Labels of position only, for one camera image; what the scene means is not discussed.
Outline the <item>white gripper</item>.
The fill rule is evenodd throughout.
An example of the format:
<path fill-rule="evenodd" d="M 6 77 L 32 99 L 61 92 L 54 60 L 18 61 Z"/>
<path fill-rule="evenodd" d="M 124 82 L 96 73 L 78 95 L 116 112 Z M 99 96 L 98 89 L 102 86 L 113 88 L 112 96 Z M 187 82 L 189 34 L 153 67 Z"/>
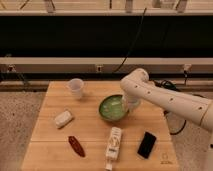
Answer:
<path fill-rule="evenodd" d="M 134 111 L 141 103 L 141 100 L 126 93 L 122 97 L 122 107 L 126 113 Z"/>

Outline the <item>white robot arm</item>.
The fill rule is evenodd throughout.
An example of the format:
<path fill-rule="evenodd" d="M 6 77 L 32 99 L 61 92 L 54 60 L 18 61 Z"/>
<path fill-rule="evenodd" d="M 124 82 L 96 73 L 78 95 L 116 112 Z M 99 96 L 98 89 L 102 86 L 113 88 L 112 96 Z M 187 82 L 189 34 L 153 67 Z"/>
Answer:
<path fill-rule="evenodd" d="M 213 171 L 213 100 L 149 84 L 149 75 L 137 68 L 121 79 L 125 111 L 132 111 L 144 99 L 166 111 L 182 116 L 211 133 L 203 171 Z"/>

